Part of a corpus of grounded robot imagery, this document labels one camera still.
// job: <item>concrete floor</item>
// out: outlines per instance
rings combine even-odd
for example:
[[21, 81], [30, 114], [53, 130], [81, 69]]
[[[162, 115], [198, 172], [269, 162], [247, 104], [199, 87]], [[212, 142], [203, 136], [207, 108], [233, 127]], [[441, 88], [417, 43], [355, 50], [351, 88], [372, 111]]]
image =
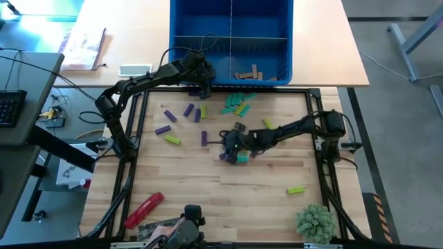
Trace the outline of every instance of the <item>concrete floor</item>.
[[[441, 0], [343, 0], [349, 17], [421, 17], [430, 15]], [[409, 36], [421, 23], [401, 22], [400, 28]], [[60, 24], [60, 30], [71, 24]], [[386, 32], [388, 23], [352, 22], [351, 29], [359, 50], [379, 60], [391, 69], [407, 76], [408, 71], [401, 60], [390, 34]], [[57, 48], [57, 39], [30, 33], [19, 23], [7, 23], [0, 30], [0, 46], [17, 44], [17, 48], [50, 51]], [[440, 49], [443, 30], [437, 30], [415, 52], [422, 76], [443, 72], [443, 51]], [[435, 78], [411, 84], [387, 72], [370, 60], [362, 57], [370, 87], [357, 89], [356, 94], [371, 139], [381, 178], [401, 243], [416, 246], [441, 247], [443, 237], [443, 214], [440, 209], [443, 197], [440, 194], [443, 183], [439, 177], [443, 154], [443, 119], [428, 90], [429, 84], [439, 84], [443, 89], [443, 78]], [[102, 89], [87, 89], [97, 96]], [[69, 109], [69, 119], [65, 128], [56, 129], [57, 136], [73, 138], [92, 129], [101, 129], [79, 121], [78, 112], [93, 108], [83, 101], [84, 97], [73, 89], [62, 89], [70, 97], [73, 105]], [[352, 108], [346, 89], [339, 89], [345, 114], [353, 121]], [[374, 186], [365, 160], [364, 151], [356, 152], [359, 164], [359, 180], [362, 192], [373, 192]], [[7, 235], [0, 245], [48, 241], [72, 238], [76, 235], [77, 223], [82, 213], [85, 195], [82, 193], [48, 193], [39, 208], [50, 210], [51, 219], [43, 223], [22, 223], [17, 219], [23, 212], [23, 203], [29, 198], [30, 179], [22, 196]], [[54, 202], [65, 200], [69, 205], [56, 206]], [[29, 232], [24, 236], [17, 231]]]

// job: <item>lime green block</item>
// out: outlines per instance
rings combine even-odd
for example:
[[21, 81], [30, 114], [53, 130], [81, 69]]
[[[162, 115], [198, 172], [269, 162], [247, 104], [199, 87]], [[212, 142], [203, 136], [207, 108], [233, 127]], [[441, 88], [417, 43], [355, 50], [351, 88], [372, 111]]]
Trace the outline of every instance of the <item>lime green block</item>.
[[249, 109], [251, 108], [251, 106], [249, 104], [247, 104], [244, 108], [243, 111], [240, 112], [240, 117], [244, 117], [246, 114], [248, 114]]
[[236, 109], [235, 107], [225, 108], [225, 109], [221, 110], [221, 114], [225, 115], [225, 114], [231, 113], [231, 112], [235, 111], [235, 109]]
[[233, 98], [230, 99], [230, 105], [232, 107], [235, 106], [235, 103], [237, 103], [237, 96], [238, 96], [238, 93], [234, 93]]
[[249, 156], [238, 156], [237, 163], [247, 163], [249, 162]]
[[255, 96], [257, 96], [257, 93], [251, 93], [248, 96], [243, 96], [243, 101], [252, 100], [253, 98], [255, 98]]
[[181, 142], [180, 139], [175, 138], [173, 136], [169, 136], [169, 135], [165, 136], [165, 140], [168, 141], [168, 142], [171, 142], [173, 144], [176, 144], [176, 145], [180, 145], [180, 142]]
[[240, 113], [243, 111], [244, 107], [246, 107], [247, 104], [245, 102], [243, 102], [238, 108], [237, 110], [234, 111], [235, 115], [240, 115]]
[[205, 119], [206, 118], [206, 105], [200, 104], [200, 118]]
[[272, 126], [271, 121], [268, 118], [263, 118], [263, 123], [266, 125], [268, 129], [275, 129], [275, 127]]
[[240, 105], [242, 103], [242, 99], [243, 99], [243, 93], [238, 93], [237, 94], [237, 102], [235, 104]]
[[228, 98], [226, 99], [226, 103], [224, 104], [225, 107], [230, 107], [230, 100], [232, 100], [233, 95], [229, 94]]
[[303, 193], [304, 191], [305, 191], [304, 186], [290, 187], [288, 189], [288, 194], [299, 194], [299, 193]]

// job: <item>small green plant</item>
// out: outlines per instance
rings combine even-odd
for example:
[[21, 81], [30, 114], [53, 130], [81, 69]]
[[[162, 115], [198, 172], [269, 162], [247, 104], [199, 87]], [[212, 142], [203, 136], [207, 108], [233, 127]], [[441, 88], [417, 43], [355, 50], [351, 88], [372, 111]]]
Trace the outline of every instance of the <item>small green plant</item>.
[[336, 223], [326, 207], [309, 204], [303, 212], [297, 213], [297, 232], [303, 239], [328, 244], [335, 233]]

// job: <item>blue plastic bin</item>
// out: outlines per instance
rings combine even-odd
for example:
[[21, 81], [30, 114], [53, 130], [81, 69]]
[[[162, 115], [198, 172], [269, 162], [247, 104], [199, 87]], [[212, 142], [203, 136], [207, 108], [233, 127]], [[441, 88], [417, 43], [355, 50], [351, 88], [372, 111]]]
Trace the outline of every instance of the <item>blue plastic bin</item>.
[[[282, 86], [292, 78], [293, 0], [171, 0], [170, 46], [200, 49], [208, 33], [219, 38], [204, 52], [217, 72], [214, 84]], [[204, 47], [214, 38], [205, 39]], [[170, 61], [185, 50], [170, 52]], [[234, 73], [252, 72], [261, 80], [236, 80]], [[267, 81], [273, 77], [278, 81]]]

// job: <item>wooden table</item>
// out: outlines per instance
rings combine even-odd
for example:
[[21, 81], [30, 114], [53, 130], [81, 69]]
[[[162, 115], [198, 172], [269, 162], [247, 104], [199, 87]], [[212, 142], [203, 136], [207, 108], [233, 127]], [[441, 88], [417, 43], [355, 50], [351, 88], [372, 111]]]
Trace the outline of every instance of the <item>wooden table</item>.
[[[322, 88], [321, 92], [324, 109], [341, 111], [336, 88]], [[213, 93], [210, 99], [199, 100], [187, 93], [150, 93], [129, 213], [150, 194], [162, 192], [164, 202], [143, 223], [171, 219], [186, 204], [193, 203], [202, 206], [206, 217], [202, 231], [208, 241], [303, 241], [295, 230], [295, 215], [310, 203], [321, 204], [311, 136], [305, 134], [281, 142], [246, 165], [229, 165], [218, 159], [220, 145], [201, 147], [200, 132], [206, 130], [209, 140], [219, 140], [218, 131], [230, 129], [236, 121], [250, 129], [264, 128], [264, 117], [275, 125], [285, 125], [307, 114], [305, 97], [261, 93], [249, 102], [248, 115], [240, 118], [219, 114], [226, 95]], [[194, 113], [184, 118], [182, 113], [190, 102], [206, 104], [208, 119], [195, 124]], [[163, 114], [166, 109], [177, 117], [177, 123], [172, 124], [166, 118]], [[124, 127], [127, 115], [125, 110], [121, 119]], [[180, 138], [180, 146], [154, 133], [168, 124], [172, 127], [168, 134]], [[352, 159], [347, 153], [342, 156]], [[92, 229], [109, 207], [117, 165], [116, 158], [103, 158], [96, 165], [80, 226], [83, 234]], [[354, 166], [339, 162], [336, 173], [344, 208], [362, 232], [370, 236]], [[286, 189], [296, 185], [306, 186], [306, 192], [288, 196]], [[117, 225], [118, 222], [114, 224], [114, 232]], [[136, 229], [127, 230], [126, 237], [130, 235], [136, 235]]]
[[[170, 2], [155, 0], [86, 0], [77, 26], [92, 24], [107, 29], [98, 63], [107, 68], [91, 72], [63, 72], [83, 87], [112, 86], [119, 78], [121, 64], [146, 64], [158, 68], [159, 58], [169, 44]], [[289, 86], [322, 87], [325, 110], [341, 111], [337, 86], [369, 85], [340, 0], [295, 0], [293, 21], [293, 78]], [[66, 86], [57, 81], [56, 85]], [[217, 160], [219, 147], [199, 146], [202, 129], [216, 139], [216, 131], [228, 129], [239, 118], [220, 116], [224, 96], [206, 101], [187, 95], [158, 93], [150, 96], [143, 129], [130, 212], [152, 192], [161, 191], [166, 200], [146, 223], [176, 217], [188, 203], [200, 204], [207, 218], [202, 227], [208, 241], [302, 241], [295, 233], [295, 214], [309, 203], [321, 203], [309, 136], [285, 141], [246, 166], [232, 166]], [[181, 112], [189, 102], [206, 103], [209, 119], [194, 124]], [[304, 100], [281, 95], [259, 95], [243, 119], [250, 128], [262, 128], [268, 117], [283, 125], [306, 114]], [[162, 110], [171, 110], [179, 119], [171, 134], [179, 136], [179, 147], [167, 144], [153, 130], [169, 124]], [[122, 116], [123, 126], [127, 110]], [[353, 159], [352, 155], [342, 156]], [[103, 158], [97, 165], [81, 222], [86, 233], [108, 209], [118, 161]], [[355, 168], [336, 164], [343, 206], [363, 233], [370, 229]], [[287, 196], [285, 190], [306, 185], [307, 191]], [[119, 221], [119, 209], [116, 221]], [[128, 231], [127, 236], [134, 235]]]
[[[76, 27], [106, 28], [96, 71], [62, 72], [82, 87], [113, 86], [121, 64], [152, 64], [169, 46], [170, 1], [86, 0]], [[369, 81], [340, 0], [295, 0], [292, 86], [367, 86]], [[67, 86], [57, 79], [55, 86]]]

